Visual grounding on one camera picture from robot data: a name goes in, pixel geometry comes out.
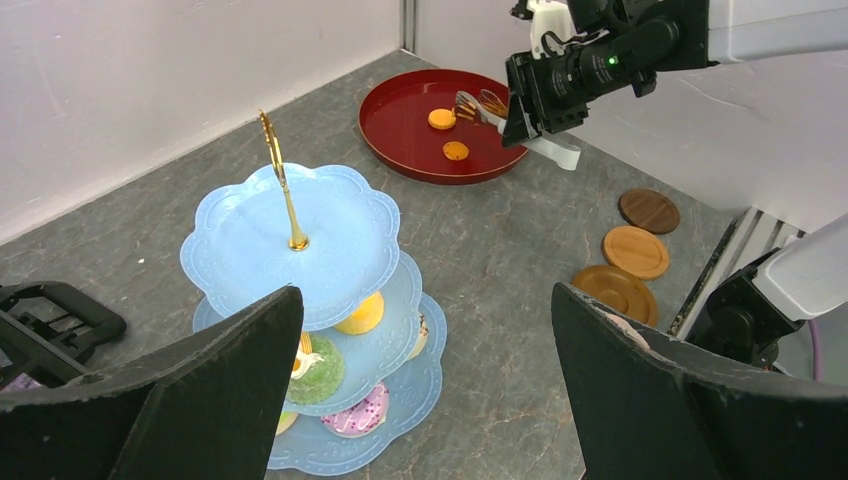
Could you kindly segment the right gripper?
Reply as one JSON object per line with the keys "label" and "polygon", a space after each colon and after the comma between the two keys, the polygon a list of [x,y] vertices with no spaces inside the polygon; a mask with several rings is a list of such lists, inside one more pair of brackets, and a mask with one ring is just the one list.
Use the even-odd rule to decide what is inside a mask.
{"label": "right gripper", "polygon": [[534,60],[529,52],[505,62],[508,114],[501,133],[505,148],[524,144],[544,133],[557,134],[581,126],[587,103],[569,84],[562,58]]}

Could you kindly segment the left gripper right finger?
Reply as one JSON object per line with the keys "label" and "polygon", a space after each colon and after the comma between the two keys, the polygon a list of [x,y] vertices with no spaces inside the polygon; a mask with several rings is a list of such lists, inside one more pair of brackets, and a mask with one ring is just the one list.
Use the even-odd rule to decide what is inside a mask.
{"label": "left gripper right finger", "polygon": [[847,390],[730,360],[557,283],[551,321],[590,479],[843,479]]}

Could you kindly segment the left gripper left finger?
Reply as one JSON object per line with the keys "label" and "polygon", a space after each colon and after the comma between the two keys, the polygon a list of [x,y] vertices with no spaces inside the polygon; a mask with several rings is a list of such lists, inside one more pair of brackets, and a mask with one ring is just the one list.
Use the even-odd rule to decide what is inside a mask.
{"label": "left gripper left finger", "polygon": [[5,479],[260,479],[304,319],[285,286],[69,384],[1,397]]}

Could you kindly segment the green cupcake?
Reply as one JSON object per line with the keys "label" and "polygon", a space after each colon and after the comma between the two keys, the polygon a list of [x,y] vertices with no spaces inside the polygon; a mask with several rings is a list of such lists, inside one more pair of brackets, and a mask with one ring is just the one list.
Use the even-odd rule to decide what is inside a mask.
{"label": "green cupcake", "polygon": [[301,337],[291,373],[286,400],[310,405],[323,402],[340,387],[345,376],[345,361],[336,344],[326,336],[308,334],[309,352]]}

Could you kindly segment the pink frosted donut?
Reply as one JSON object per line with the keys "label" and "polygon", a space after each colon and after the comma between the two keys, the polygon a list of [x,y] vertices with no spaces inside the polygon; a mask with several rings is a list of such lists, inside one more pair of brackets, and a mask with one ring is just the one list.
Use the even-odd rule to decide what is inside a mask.
{"label": "pink frosted donut", "polygon": [[359,403],[338,413],[322,416],[320,421],[337,436],[359,438],[386,421],[389,406],[389,389],[381,381]]}

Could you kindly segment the blue three-tier cake stand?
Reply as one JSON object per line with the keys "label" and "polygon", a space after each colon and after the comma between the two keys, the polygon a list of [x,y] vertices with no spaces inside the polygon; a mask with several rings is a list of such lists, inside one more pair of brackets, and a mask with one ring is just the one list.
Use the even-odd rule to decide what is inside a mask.
{"label": "blue three-tier cake stand", "polygon": [[[345,376],[327,400],[310,405],[285,399],[298,419],[274,437],[270,470],[332,477],[365,467],[397,438],[421,424],[442,391],[445,315],[422,288],[413,258],[398,243],[400,211],[344,165],[309,168],[283,158],[270,118],[260,116],[271,162],[241,183],[207,194],[180,250],[181,267],[203,293],[193,329],[202,331],[284,286],[304,302],[301,337],[331,339]],[[385,300],[382,321],[362,335],[334,329],[370,295]],[[427,317],[425,348],[407,360]],[[368,435],[342,438],[320,418],[359,403],[383,381],[390,394],[386,421]]]}

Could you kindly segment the yellow cupcake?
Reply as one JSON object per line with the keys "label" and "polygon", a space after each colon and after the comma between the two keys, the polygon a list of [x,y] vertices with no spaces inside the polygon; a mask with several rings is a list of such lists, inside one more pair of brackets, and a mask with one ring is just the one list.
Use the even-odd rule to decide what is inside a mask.
{"label": "yellow cupcake", "polygon": [[383,319],[385,300],[377,291],[367,297],[345,320],[334,329],[346,335],[362,335],[373,330]]}

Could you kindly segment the white sprinkled donut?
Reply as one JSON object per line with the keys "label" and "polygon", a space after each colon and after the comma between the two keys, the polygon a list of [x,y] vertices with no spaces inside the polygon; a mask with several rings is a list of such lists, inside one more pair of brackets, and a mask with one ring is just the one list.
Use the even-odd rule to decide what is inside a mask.
{"label": "white sprinkled donut", "polygon": [[417,357],[422,350],[425,348],[429,337],[429,327],[427,324],[427,317],[423,312],[419,313],[419,331],[416,342],[412,351],[410,352],[407,360],[412,360]]}

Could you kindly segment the green frosted donut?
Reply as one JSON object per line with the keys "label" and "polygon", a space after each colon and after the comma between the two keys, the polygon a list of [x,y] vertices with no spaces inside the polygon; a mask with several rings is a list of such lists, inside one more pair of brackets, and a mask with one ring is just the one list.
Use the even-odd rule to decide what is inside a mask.
{"label": "green frosted donut", "polygon": [[299,414],[297,412],[283,411],[279,417],[275,435],[279,436],[283,434],[294,424],[298,417]]}

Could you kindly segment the orange round cookie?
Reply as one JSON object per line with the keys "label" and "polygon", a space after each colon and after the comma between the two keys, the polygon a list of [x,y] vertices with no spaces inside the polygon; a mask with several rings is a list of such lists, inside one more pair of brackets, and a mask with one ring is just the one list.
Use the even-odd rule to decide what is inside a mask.
{"label": "orange round cookie", "polygon": [[428,125],[436,130],[449,130],[456,124],[456,114],[453,109],[438,108],[428,113]]}

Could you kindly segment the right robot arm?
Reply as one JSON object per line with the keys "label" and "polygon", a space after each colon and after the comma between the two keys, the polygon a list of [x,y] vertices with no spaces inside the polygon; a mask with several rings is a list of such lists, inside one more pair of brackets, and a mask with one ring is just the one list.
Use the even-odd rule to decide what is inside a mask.
{"label": "right robot arm", "polygon": [[[843,1],[520,1],[530,47],[505,63],[504,147],[535,147],[564,169],[550,136],[581,126],[598,98],[652,93],[661,72],[699,70],[847,46]],[[767,254],[715,290],[709,316],[746,313],[781,334],[847,299],[847,220]]]}

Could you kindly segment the orange chip cookie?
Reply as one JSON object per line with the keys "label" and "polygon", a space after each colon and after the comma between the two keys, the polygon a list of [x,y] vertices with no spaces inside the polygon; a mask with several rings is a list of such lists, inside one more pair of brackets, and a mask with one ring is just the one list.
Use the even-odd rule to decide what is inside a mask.
{"label": "orange chip cookie", "polygon": [[463,161],[468,158],[470,150],[462,142],[449,141],[442,146],[442,153],[450,161]]}

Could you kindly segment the red round tray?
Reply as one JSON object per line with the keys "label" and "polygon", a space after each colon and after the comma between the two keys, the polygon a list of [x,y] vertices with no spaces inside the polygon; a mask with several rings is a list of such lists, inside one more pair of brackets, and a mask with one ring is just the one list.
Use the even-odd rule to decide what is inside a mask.
{"label": "red round tray", "polygon": [[[449,130],[427,122],[433,109],[454,106],[458,91],[477,96],[483,90],[507,99],[507,87],[496,80],[453,69],[429,68],[393,76],[362,100],[358,123],[366,143],[385,165],[415,180],[438,185],[469,185],[494,179],[515,167],[528,150],[505,149],[500,135],[486,124],[458,119]],[[463,161],[442,153],[449,141],[470,150]]]}

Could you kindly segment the dark brown wooden coaster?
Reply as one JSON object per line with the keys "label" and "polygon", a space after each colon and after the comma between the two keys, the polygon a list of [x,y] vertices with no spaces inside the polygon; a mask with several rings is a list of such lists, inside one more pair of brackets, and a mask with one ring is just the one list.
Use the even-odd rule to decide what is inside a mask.
{"label": "dark brown wooden coaster", "polygon": [[633,188],[618,199],[618,209],[630,224],[653,234],[668,234],[680,224],[676,204],[664,194],[647,188]]}

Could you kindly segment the light wooden coaster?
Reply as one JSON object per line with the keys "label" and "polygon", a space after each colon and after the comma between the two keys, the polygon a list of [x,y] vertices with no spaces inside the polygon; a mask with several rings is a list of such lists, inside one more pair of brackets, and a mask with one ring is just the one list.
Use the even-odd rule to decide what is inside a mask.
{"label": "light wooden coaster", "polygon": [[607,232],[602,253],[610,265],[641,280],[657,279],[670,267],[669,252],[660,239],[634,226],[619,226]]}

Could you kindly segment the black open case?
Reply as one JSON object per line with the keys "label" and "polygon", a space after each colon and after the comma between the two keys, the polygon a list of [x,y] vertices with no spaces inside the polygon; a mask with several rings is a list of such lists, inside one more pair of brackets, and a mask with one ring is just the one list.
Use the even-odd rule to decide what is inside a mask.
{"label": "black open case", "polygon": [[125,319],[59,281],[1,288],[1,391],[57,388],[88,373],[99,346],[125,334]]}

